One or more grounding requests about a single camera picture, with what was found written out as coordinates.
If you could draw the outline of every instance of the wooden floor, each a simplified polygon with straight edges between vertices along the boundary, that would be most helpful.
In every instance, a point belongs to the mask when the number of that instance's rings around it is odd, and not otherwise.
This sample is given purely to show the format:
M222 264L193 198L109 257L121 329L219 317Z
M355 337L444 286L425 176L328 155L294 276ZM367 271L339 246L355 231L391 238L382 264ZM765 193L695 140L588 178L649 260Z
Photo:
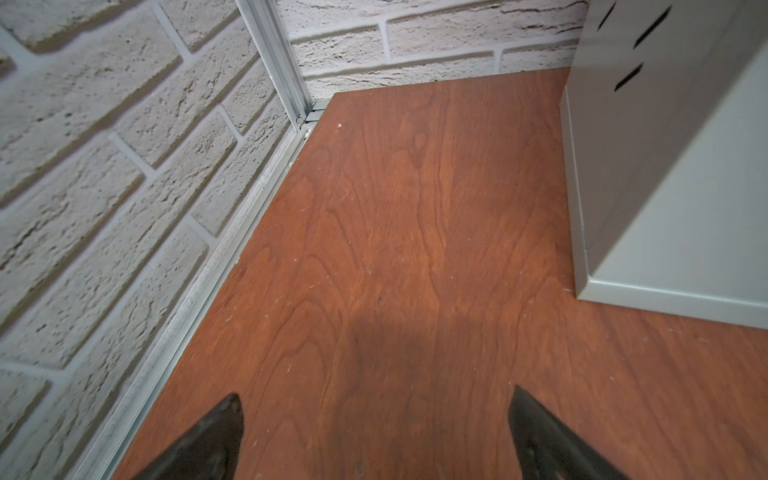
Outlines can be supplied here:
M115 478L232 391L239 480L520 478L516 383L632 478L768 478L768 332L574 299L566 75L335 96Z

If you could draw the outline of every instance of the brick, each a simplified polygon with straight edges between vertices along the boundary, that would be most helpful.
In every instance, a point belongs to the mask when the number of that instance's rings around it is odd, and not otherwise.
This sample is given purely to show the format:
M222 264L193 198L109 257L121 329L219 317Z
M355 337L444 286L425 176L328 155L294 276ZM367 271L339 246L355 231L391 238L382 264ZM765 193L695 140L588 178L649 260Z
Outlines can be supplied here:
M576 55L576 45L560 45L525 51L503 51L498 73L570 67L574 55Z
M234 145L221 116L211 115L114 229L85 252L78 268L55 286L36 312L17 322L3 342L2 355L63 368Z
M259 60L221 104L237 130L244 134L274 95L275 87L266 72L264 63Z
M22 373L0 372L0 452L45 393L48 382Z
M180 60L142 8L0 90L0 203Z
M0 47L0 77L7 74L15 68L13 60L8 53Z
M200 48L237 14L232 0L161 0L160 6L191 51Z
M293 51L305 75L384 62L382 36L377 28L294 43Z
M188 227L179 226L110 328L25 439L6 478L59 478L114 403L122 379L149 347L206 251L206 244Z
M193 65L174 73L126 113L118 122L118 133L147 162L159 165L256 56L245 24L238 19Z
M328 31L350 20L375 17L410 8L440 5L445 0L278 0L277 9L291 38Z
M392 56L481 47L531 38L574 38L587 2L521 0L401 18L387 25Z
M306 86L312 98L324 100L331 98L333 94L340 91L481 77L491 73L493 73L493 57L487 54L425 65L393 66L389 70L364 71L335 77L316 78L308 80Z
M280 99L274 98L246 140L224 162L200 195L191 214L212 235L218 236L221 232L289 124Z
M46 51L133 3L134 0L4 0L0 3L0 22L31 50Z
M0 217L1 320L67 263L141 178L106 135L99 135Z

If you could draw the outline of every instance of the brown wooden surface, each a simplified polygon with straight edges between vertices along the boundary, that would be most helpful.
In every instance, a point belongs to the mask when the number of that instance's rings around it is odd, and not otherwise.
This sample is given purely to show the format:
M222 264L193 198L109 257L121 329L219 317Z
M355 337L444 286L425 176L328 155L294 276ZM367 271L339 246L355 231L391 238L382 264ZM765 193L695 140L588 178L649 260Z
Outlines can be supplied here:
M566 74L335 96L115 478L232 391L240 480L520 478L515 383L632 478L768 478L768 332L574 299Z

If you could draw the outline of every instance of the brick wall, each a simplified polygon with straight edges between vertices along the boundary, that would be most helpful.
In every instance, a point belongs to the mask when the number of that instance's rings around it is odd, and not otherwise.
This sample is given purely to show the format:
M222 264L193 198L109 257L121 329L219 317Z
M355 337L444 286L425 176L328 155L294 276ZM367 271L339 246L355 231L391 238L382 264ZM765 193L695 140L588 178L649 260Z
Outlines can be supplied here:
M313 99L570 66L584 0L277 0Z
M0 26L0 471L61 478L288 120L233 0L7 0Z

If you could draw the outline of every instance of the ventilation slot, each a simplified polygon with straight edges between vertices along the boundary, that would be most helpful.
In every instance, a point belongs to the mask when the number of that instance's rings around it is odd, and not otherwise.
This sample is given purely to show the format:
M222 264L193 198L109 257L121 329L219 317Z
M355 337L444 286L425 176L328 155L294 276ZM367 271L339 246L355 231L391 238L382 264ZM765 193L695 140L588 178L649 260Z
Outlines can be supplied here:
M619 88L625 86L627 82L634 78L635 75L640 73L640 69L643 67L643 64L639 64L637 68L635 68L633 71L629 72L629 75L622 78L620 82L616 84L616 88L614 88L614 91L617 91Z
M650 35L650 33L651 33L653 30L656 30L656 27L657 27L657 26L659 26L659 25L661 25L661 22L663 22L663 21L664 21L664 19L667 17L667 15L669 15L669 14L670 14L670 10L671 10L671 9L672 9L672 5L668 6L668 7L667 7L667 9L666 9L666 10L664 10L664 13L662 13L661 15L659 15L659 18L657 18L657 19L656 19L656 21L655 21L654 23L650 24L650 27L648 27L648 28L646 29L646 31L644 31L644 32L643 32L643 34L642 34L642 35L640 35L640 37L638 37L638 38L637 38L637 41L634 43L634 47L632 47L632 48L637 48L637 46L638 46L638 45L639 45L639 44L640 44L640 43L641 43L643 40L645 40L645 38L646 38L648 35Z
M600 29L603 28L603 24L605 23L606 20L608 20L608 17L611 16L611 12L614 10L615 6L616 6L616 2L614 2L613 5L611 5L611 7L608 9L608 13L605 14L605 16L603 17L603 21L600 22L600 24L598 25L598 31L600 31Z

